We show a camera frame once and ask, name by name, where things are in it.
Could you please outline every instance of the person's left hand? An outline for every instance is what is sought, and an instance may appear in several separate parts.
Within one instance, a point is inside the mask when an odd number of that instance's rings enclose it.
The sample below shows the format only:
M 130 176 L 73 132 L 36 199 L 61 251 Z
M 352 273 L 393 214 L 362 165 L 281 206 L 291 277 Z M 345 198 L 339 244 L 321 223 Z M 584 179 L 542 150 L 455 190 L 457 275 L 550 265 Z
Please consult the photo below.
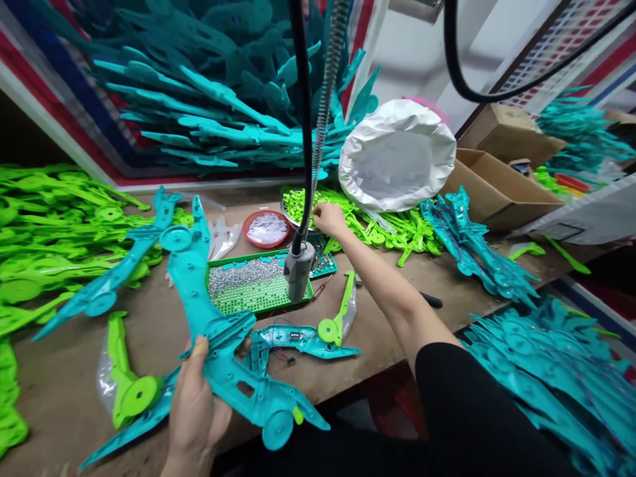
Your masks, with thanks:
M 250 344 L 248 337 L 239 349 L 239 359 L 247 354 Z M 208 352 L 209 341 L 199 336 L 192 354 L 181 366 L 170 407 L 170 452 L 211 452 L 229 426 L 232 408 L 212 394 L 203 377 Z

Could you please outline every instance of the white wall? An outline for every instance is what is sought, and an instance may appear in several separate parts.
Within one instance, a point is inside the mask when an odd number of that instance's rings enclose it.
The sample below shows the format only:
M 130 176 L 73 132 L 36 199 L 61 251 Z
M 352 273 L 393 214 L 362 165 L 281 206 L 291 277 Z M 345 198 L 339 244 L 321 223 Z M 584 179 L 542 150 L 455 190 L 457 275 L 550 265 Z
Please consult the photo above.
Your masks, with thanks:
M 558 0 L 460 0 L 458 43 L 464 76 L 476 91 L 501 76 Z M 434 25 L 389 10 L 373 57 L 382 70 L 374 94 L 384 103 L 421 96 L 437 103 L 456 132 L 475 108 L 457 94 L 446 68 L 443 15 Z

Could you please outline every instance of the red stripe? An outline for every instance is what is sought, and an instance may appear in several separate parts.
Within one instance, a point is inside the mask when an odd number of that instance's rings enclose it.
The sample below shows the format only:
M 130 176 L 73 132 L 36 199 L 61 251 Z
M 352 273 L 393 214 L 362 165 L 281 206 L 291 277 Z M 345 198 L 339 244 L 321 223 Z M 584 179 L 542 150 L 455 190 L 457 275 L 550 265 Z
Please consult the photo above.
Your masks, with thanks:
M 75 117 L 66 109 L 33 70 L 29 62 L 15 49 L 11 41 L 0 31 L 0 59 L 9 67 L 29 92 L 55 118 L 66 132 L 91 156 L 95 163 L 115 181 L 121 177 L 119 171 L 108 160 L 103 151 L 86 133 Z
M 610 54 L 579 86 L 598 85 L 606 79 L 616 68 L 620 67 L 636 51 L 636 32 L 634 32 L 621 46 Z M 577 91 L 573 96 L 583 97 L 589 94 L 589 89 Z
M 68 5 L 66 0 L 50 0 L 50 3 L 51 6 L 53 6 L 53 8 L 55 8 L 55 10 L 57 10 L 73 26 L 73 28 L 77 30 L 80 35 L 82 35 L 86 40 L 90 40 L 90 37 L 84 30 L 81 29 L 78 21 L 75 20 L 75 15 L 73 14 L 71 7 L 70 5 Z M 84 59 L 89 65 L 91 64 L 91 62 L 86 57 L 84 57 Z M 118 112 L 121 112 L 122 109 L 128 107 L 128 105 L 122 99 L 120 99 L 118 95 L 109 91 L 106 91 L 106 94 L 108 98 L 113 102 Z M 148 148 L 156 144 L 153 140 L 144 138 L 141 135 L 141 133 L 139 132 L 139 127 L 136 123 L 132 121 L 124 121 L 124 124 L 126 124 L 126 127 L 131 132 L 132 137 L 135 138 L 135 140 L 141 147 Z
M 371 14 L 373 13 L 373 3 L 374 0 L 363 0 L 364 4 L 362 5 L 362 10 L 360 11 L 360 19 L 358 20 L 358 28 L 356 29 L 356 39 L 353 42 L 353 49 L 351 51 L 351 58 L 349 61 L 353 59 L 353 56 L 356 54 L 356 51 L 364 47 L 364 39 L 366 38 L 366 31 L 369 29 L 369 23 L 371 21 Z M 353 80 L 347 87 L 347 89 L 343 93 L 343 111 L 346 111 L 346 108 L 349 104 L 349 99 L 351 98 L 351 90 L 353 89 L 353 83 L 356 81 L 356 77 L 353 77 Z

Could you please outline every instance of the black handle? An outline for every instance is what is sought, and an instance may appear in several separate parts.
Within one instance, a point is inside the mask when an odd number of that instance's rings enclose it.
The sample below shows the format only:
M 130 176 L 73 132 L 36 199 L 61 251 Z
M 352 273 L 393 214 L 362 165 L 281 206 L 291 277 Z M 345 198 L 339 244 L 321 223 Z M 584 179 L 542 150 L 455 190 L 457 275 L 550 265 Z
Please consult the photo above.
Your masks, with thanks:
M 424 299 L 427 301 L 427 303 L 433 308 L 439 309 L 444 305 L 444 303 L 442 303 L 442 301 L 439 298 L 432 297 L 422 292 L 419 292 L 419 294 L 422 295 Z

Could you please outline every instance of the pile of green plastic parts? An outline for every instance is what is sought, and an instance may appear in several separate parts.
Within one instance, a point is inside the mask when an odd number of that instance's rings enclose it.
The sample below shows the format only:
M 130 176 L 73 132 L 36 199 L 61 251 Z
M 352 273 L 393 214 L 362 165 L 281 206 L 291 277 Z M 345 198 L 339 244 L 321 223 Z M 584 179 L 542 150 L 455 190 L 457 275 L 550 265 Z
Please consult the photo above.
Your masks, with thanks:
M 15 380 L 18 364 L 8 339 L 0 339 L 0 458 L 9 447 L 23 442 L 28 426 L 15 409 L 20 387 Z
M 557 179 L 550 175 L 548 168 L 545 166 L 539 166 L 537 170 L 535 170 L 535 177 L 543 187 L 555 194 L 568 193 L 568 188 L 565 185 L 557 184 Z
M 300 222 L 303 216 L 305 204 L 305 190 L 293 190 L 289 186 L 281 189 L 285 204 L 286 213 L 296 222 Z M 385 230 L 363 212 L 359 207 L 349 200 L 341 191 L 319 187 L 314 195 L 314 207 L 319 202 L 331 202 L 340 205 L 346 218 L 347 226 L 365 244 L 376 248 L 385 247 L 388 249 L 403 250 L 402 257 L 397 261 L 397 266 L 403 267 L 406 259 L 412 253 L 429 252 L 433 255 L 440 255 L 442 243 L 435 234 L 433 226 L 424 220 L 415 207 L 409 211 L 381 213 L 380 216 L 388 223 L 395 232 Z M 313 228 L 313 219 L 309 223 Z M 325 253 L 338 252 L 342 247 L 332 237 L 327 243 Z
M 57 305 L 126 256 L 133 243 L 126 239 L 131 228 L 153 221 L 126 215 L 128 204 L 143 211 L 150 207 L 91 180 L 71 164 L 0 167 L 0 190 L 0 338 L 33 322 L 45 324 Z M 175 216 L 179 222 L 191 220 L 183 209 Z M 138 288 L 149 267 L 161 260 L 157 244 L 129 278 L 128 287 Z M 32 311 L 7 305 L 44 292 L 62 294 Z

